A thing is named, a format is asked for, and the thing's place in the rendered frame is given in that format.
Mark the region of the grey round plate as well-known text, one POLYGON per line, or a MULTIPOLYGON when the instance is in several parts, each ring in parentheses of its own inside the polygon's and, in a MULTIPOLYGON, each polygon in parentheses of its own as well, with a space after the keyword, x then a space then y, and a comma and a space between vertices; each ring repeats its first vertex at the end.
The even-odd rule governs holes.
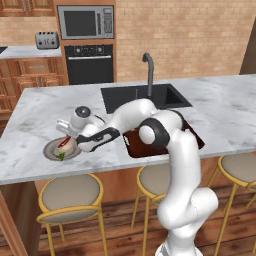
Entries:
MULTIPOLYGON (((57 138, 53 141, 50 141, 49 143, 46 144, 46 146, 43 149, 43 154, 44 156, 52 161, 60 161, 56 156, 59 154, 57 150, 57 146, 64 140, 63 137, 57 138)), ((67 151, 65 153, 65 158, 63 161, 66 160, 71 160, 75 157, 77 157, 81 153, 81 150, 78 148, 77 145, 74 145, 72 149, 67 151)))

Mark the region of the wooden base cupboards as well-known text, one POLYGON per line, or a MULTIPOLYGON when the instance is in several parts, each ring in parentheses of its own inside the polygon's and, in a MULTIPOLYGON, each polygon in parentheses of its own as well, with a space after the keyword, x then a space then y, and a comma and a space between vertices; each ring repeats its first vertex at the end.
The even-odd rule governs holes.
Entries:
POLYGON ((0 59, 0 121, 10 118, 25 88, 67 84, 61 57, 0 59))

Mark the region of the yellow stool with beige seat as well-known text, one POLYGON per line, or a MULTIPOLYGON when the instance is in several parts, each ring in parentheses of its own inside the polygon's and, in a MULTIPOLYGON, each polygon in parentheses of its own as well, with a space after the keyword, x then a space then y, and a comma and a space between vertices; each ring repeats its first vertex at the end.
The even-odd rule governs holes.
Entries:
POLYGON ((55 256, 51 225, 57 224, 65 241, 63 223, 82 221, 97 216, 103 242, 104 256, 108 256, 102 199, 104 187, 94 174, 53 178, 45 184, 38 196, 42 213, 37 222, 46 225, 51 256, 55 256))
POLYGON ((140 194, 143 194, 146 198, 145 214, 144 214, 144 231, 143 231, 143 243, 142 243, 142 256, 146 256, 146 243, 148 232, 148 220, 150 205, 158 205, 165 197, 167 193, 168 184, 170 181, 170 171, 168 164, 160 164, 153 166, 141 167, 136 175, 136 198, 134 204, 134 210, 132 215, 131 227, 134 227, 137 207, 140 194))
POLYGON ((218 172, 221 172, 225 178, 232 182, 232 190, 229 200, 224 207, 224 219, 219 231, 214 256, 218 255, 229 212, 237 189, 242 187, 245 190, 254 193, 246 207, 249 207, 256 199, 256 155, 252 153, 243 153, 219 157, 216 168, 207 184, 208 187, 211 187, 218 172))

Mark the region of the dark grey tap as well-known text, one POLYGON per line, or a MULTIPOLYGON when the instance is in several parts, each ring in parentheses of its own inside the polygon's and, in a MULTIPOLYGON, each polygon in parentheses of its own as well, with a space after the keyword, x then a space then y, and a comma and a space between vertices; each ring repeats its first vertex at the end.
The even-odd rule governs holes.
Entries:
POLYGON ((145 52, 142 57, 142 61, 148 63, 148 92, 147 97, 152 97, 152 87, 153 87, 153 74, 154 74, 154 62, 151 55, 145 52))

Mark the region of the red and white steak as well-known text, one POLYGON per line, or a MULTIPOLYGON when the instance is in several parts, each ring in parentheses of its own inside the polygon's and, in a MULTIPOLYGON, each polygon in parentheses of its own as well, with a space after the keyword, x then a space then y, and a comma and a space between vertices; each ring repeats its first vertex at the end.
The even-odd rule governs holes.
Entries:
POLYGON ((66 153, 72 149, 75 145, 75 139, 71 136, 67 136, 58 146, 57 150, 59 153, 66 153))

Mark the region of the wooden kitchen island base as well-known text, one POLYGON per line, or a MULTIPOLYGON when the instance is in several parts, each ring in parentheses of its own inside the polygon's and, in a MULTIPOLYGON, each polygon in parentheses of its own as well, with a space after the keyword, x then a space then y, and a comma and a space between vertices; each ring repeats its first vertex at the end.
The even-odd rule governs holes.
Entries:
MULTIPOLYGON (((103 252, 98 219, 66 224, 64 230, 52 227, 56 256, 154 256, 167 232, 152 206, 149 222, 144 222, 145 198, 134 203, 137 170, 100 172, 104 185, 102 202, 108 252, 103 252)), ((0 256, 50 256, 47 232, 36 222, 40 214, 38 193, 44 180, 0 187, 0 256)), ((197 233, 195 244, 204 256, 256 256, 256 200, 253 193, 238 189, 225 233, 216 249, 223 212, 217 210, 197 233)))

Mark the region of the silver microwave oven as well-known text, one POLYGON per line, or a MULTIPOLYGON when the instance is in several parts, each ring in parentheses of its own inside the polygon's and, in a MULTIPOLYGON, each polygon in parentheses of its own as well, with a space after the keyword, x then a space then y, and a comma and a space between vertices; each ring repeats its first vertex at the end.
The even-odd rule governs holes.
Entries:
POLYGON ((113 5, 58 5, 63 40, 114 38, 113 5))

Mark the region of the dark brown tray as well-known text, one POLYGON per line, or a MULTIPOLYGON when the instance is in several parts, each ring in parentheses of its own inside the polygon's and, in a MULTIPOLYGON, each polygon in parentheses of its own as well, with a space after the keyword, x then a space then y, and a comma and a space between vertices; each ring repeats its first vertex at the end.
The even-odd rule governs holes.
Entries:
POLYGON ((156 130, 156 134, 153 136, 155 141, 152 145, 144 144, 139 137, 140 127, 124 133, 123 138, 129 155, 132 158, 141 158, 167 154, 166 146, 170 141, 170 135, 158 121, 154 121, 152 118, 144 121, 143 125, 145 124, 148 124, 151 129, 156 130))

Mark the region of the silver toaster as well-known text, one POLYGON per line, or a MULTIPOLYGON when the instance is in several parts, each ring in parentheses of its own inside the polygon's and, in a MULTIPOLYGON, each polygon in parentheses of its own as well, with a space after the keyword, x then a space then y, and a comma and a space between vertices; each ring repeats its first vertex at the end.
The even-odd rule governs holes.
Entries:
POLYGON ((39 50, 58 49, 59 38, 57 32, 37 32, 35 34, 36 47, 39 50))

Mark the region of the black oven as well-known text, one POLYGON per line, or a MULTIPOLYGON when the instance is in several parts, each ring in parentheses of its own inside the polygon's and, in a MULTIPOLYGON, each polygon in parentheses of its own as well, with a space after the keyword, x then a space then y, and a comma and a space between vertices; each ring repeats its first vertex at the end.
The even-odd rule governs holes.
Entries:
POLYGON ((112 83, 113 46, 65 46, 66 65, 70 85, 112 83))

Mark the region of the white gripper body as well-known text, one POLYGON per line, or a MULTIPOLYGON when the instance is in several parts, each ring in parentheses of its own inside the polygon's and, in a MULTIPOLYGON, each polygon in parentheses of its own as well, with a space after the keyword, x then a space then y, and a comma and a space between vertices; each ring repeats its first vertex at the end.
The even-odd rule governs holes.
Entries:
POLYGON ((77 132, 70 127, 69 122, 62 119, 57 120, 56 129, 68 136, 77 135, 77 132))

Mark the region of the wooden wall cupboards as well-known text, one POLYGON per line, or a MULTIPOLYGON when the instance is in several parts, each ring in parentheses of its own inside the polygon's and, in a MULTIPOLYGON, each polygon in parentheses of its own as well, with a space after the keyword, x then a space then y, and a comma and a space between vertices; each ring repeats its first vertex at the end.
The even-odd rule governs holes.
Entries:
POLYGON ((0 0, 0 17, 53 16, 52 0, 0 0))

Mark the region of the black sink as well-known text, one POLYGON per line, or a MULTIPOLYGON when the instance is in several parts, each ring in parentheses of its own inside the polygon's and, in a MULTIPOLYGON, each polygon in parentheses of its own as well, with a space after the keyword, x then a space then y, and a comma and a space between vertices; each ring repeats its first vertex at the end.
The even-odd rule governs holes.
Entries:
MULTIPOLYGON (((105 109, 108 114, 113 113, 121 105, 148 96, 147 85, 109 87, 101 89, 105 109)), ((182 96, 172 84, 158 84, 152 86, 152 102, 158 109, 173 109, 191 107, 192 104, 182 96)))

